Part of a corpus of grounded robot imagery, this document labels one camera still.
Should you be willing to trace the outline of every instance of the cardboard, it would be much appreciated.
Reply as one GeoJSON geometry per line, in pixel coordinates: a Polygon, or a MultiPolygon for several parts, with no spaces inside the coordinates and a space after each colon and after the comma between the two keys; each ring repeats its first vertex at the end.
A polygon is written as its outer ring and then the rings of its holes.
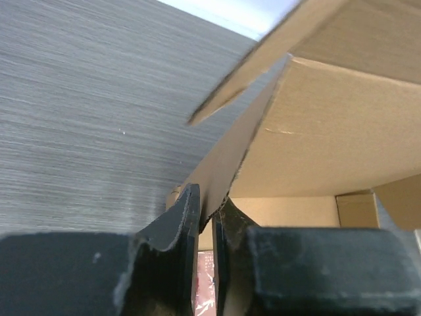
{"type": "Polygon", "coordinates": [[[416,0],[302,1],[189,120],[288,53],[183,185],[200,185],[202,227],[227,197],[259,224],[373,227],[377,194],[399,227],[421,228],[419,30],[416,0]]]}

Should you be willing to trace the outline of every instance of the scratch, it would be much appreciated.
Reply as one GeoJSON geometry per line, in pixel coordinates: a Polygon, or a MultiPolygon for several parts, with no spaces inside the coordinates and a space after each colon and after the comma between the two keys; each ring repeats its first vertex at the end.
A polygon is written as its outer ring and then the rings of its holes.
{"type": "Polygon", "coordinates": [[[265,128],[268,132],[276,134],[288,134],[288,135],[304,135],[303,133],[290,132],[289,130],[271,130],[270,128],[265,128]]]}
{"type": "Polygon", "coordinates": [[[101,258],[101,253],[97,252],[95,255],[93,255],[92,263],[98,262],[99,258],[101,258]]]}

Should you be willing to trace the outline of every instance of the gray metal panel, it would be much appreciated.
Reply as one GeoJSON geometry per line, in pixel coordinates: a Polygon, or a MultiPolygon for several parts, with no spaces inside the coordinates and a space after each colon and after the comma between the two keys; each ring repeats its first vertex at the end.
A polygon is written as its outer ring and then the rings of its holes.
{"type": "Polygon", "coordinates": [[[154,0],[4,0],[0,43],[0,232],[146,226],[263,85],[184,126],[253,41],[154,0]]]}

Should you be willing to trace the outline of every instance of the cardboard flap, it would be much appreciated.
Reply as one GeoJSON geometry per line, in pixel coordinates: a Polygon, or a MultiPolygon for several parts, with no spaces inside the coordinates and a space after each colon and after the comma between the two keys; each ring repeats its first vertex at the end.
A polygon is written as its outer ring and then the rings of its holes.
{"type": "Polygon", "coordinates": [[[232,102],[290,49],[308,38],[349,0],[302,0],[254,46],[194,111],[195,125],[232,102]]]}
{"type": "Polygon", "coordinates": [[[380,226],[376,197],[372,192],[336,197],[341,227],[378,228],[380,226]]]}
{"type": "Polygon", "coordinates": [[[421,84],[419,29],[419,0],[352,0],[290,53],[421,84]]]}
{"type": "Polygon", "coordinates": [[[421,228],[421,174],[378,186],[374,192],[399,228],[421,228]]]}

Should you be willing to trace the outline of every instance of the red object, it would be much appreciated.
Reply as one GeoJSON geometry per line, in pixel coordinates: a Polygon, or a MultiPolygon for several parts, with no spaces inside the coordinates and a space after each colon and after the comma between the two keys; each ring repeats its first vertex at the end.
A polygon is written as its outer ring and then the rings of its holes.
{"type": "Polygon", "coordinates": [[[215,316],[215,285],[213,251],[200,251],[197,255],[195,316],[215,316]]]}

